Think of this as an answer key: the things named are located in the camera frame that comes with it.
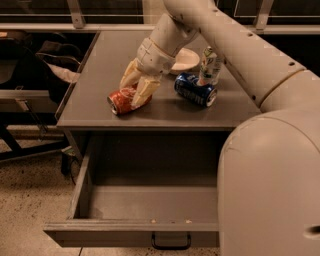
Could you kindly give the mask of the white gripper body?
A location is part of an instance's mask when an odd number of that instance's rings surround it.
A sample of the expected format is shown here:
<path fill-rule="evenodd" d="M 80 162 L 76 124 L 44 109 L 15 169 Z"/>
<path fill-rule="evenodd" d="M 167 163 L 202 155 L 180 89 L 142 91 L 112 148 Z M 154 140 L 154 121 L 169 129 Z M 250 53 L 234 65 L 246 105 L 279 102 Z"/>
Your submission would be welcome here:
<path fill-rule="evenodd" d="M 137 50 L 137 66 L 147 75 L 168 74 L 175 59 L 163 52 L 150 38 L 145 38 Z"/>

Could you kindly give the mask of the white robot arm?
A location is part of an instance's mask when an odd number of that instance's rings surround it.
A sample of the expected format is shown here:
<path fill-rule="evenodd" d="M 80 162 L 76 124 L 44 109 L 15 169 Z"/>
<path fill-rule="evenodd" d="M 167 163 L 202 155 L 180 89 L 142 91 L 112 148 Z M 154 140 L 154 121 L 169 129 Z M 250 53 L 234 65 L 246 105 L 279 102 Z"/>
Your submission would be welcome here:
<path fill-rule="evenodd" d="M 220 11 L 213 0 L 163 0 L 120 84 L 166 74 L 179 50 L 202 35 L 260 109 L 228 137 L 218 167 L 221 256 L 320 256 L 320 82 L 318 77 Z"/>

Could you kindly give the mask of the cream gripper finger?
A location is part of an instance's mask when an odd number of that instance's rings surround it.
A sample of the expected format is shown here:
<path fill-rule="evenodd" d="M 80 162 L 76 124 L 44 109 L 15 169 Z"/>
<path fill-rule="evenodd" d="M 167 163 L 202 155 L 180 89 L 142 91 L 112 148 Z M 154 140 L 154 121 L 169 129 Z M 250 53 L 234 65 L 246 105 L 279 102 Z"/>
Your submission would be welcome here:
<path fill-rule="evenodd" d="M 119 88 L 136 88 L 141 76 L 142 72 L 138 68 L 137 59 L 134 59 L 128 64 L 120 81 Z"/>
<path fill-rule="evenodd" d="M 136 93 L 133 96 L 131 105 L 134 108 L 140 107 L 152 96 L 160 86 L 160 76 L 142 76 L 138 82 Z"/>

